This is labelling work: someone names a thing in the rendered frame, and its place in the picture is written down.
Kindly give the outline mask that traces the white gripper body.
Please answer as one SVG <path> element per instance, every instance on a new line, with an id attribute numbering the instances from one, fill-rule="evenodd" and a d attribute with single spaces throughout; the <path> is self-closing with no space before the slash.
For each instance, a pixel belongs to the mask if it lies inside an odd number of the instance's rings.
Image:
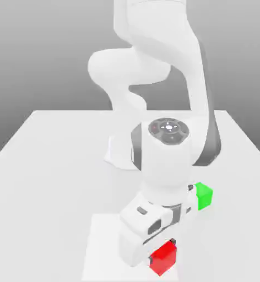
<path id="1" fill-rule="evenodd" d="M 175 236 L 175 226 L 169 226 L 163 231 L 143 236 L 133 232 L 126 226 L 120 226 L 118 252 L 128 266 L 135 267 Z"/>

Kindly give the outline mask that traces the small red cube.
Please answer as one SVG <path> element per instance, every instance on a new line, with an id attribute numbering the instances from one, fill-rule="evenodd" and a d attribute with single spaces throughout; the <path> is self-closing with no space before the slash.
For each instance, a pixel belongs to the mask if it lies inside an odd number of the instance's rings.
<path id="1" fill-rule="evenodd" d="M 176 262 L 176 240 L 174 238 L 167 241 L 149 257 L 149 267 L 158 275 L 162 276 Z"/>

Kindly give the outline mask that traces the small green cube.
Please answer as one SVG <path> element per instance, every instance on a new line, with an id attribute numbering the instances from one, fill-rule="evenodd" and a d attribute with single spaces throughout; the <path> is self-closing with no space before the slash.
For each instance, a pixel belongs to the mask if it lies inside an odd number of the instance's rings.
<path id="1" fill-rule="evenodd" d="M 201 182 L 196 183 L 195 187 L 198 198 L 198 210 L 200 211 L 211 205 L 213 190 Z"/>

